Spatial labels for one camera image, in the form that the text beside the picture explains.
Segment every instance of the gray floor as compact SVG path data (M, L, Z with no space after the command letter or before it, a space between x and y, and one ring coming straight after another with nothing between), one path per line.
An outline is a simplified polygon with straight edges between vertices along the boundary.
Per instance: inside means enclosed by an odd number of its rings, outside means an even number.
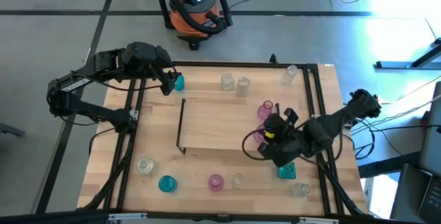
M240 0L229 0L233 4ZM0 10L101 10L105 0L0 0ZM271 53L286 63L333 63L342 96L358 88L388 101L440 75L440 71L379 71L378 60L411 60L441 35L441 0L362 0L345 5L336 0L253 0L235 10L355 11L376 17L234 16L234 26L201 44L197 52L163 28L162 18L107 17L97 50L122 48L133 41L163 46L173 60L267 61ZM158 10L157 0L113 0L111 10ZM49 80L80 67L99 17L1 16L3 63L0 116L26 130L23 138L0 135L0 215L33 211L62 122L50 115L44 94ZM431 98L431 85L416 96L383 108L382 116L408 110ZM83 99L101 104L105 88L89 85ZM422 111L384 125L408 125ZM88 121L77 118L77 121ZM74 127L48 211L73 210L88 161L88 141L96 127ZM419 149L421 130L388 132L403 154ZM354 137L369 142L367 133ZM361 163L397 156L383 136L374 153Z

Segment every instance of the wooden table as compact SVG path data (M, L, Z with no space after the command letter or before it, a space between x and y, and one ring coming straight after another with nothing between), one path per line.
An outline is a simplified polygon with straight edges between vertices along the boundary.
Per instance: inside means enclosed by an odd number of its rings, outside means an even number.
M280 103L283 108L281 112L287 107L293 108L300 117L297 124L309 118L301 70L293 85L285 88L279 83L284 69L189 66L176 69L185 76L184 92L173 92L169 96L163 96L159 89L145 92L123 205L125 211L324 215L316 165L296 159L297 179L280 180L276 177L276 167L271 161L253 161L238 148L243 137L261 123L256 118L256 111L264 100ZM221 90L220 77L227 72L231 72L236 81L239 76L249 78L250 87L246 99L236 98L235 91ZM333 113L342 107L335 67L319 65L319 72L327 113ZM122 82L119 87L128 88L128 84ZM182 145L195 148L189 148L186 155L176 147L183 97L187 103L181 141ZM125 92L109 88L104 106L123 108L125 98ZM315 94L313 98L315 109L318 110ZM101 123L97 132L110 127L109 123ZM116 139L117 134L113 132L95 138L79 207L89 203L107 180ZM253 138L247 144L248 150L256 147ZM336 161L340 183L357 206L366 212L352 144L345 138L343 145L342 156ZM335 153L337 150L338 142L334 142ZM136 171L136 162L143 156L150 156L158 163L154 176ZM219 192L212 192L207 186L208 177L215 173L225 179L225 186ZM245 177L243 186L238 189L232 187L232 177L236 173ZM178 181L178 189L173 193L164 193L158 188L158 180L166 174ZM310 195L305 198L293 197L291 188L294 183L308 184ZM118 189L119 182L114 188L112 205L116 205ZM329 182L328 193L331 210L336 212L334 192Z

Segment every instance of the vacuum hose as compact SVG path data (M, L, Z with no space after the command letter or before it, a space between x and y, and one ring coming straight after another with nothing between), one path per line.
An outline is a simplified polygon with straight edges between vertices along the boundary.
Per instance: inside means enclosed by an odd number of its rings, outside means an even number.
M227 21L227 26L233 25L231 14L229 13L227 0L219 0L222 5L222 9L224 10L225 19ZM170 0L170 3L178 10L179 14L181 14L184 21L193 29L205 33L205 34L218 34L223 30L223 22L218 16L213 14L212 12L208 12L207 18L211 19L215 24L215 28L205 27L204 25L196 22L187 12L184 5L179 0Z

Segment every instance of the shop vacuum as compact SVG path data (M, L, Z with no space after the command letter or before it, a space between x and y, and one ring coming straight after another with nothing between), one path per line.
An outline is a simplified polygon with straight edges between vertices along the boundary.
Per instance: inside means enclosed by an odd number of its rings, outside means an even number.
M182 35L179 39L189 43L190 50L199 49L201 41L232 26L227 0L219 0L224 17L219 16L217 0L169 0L171 22Z

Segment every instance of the black wheel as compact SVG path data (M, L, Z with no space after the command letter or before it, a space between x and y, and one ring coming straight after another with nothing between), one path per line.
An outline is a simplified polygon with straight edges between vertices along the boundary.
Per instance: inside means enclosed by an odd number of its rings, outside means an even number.
M190 50L199 50L200 45L201 45L200 42L188 43L188 47L190 48Z

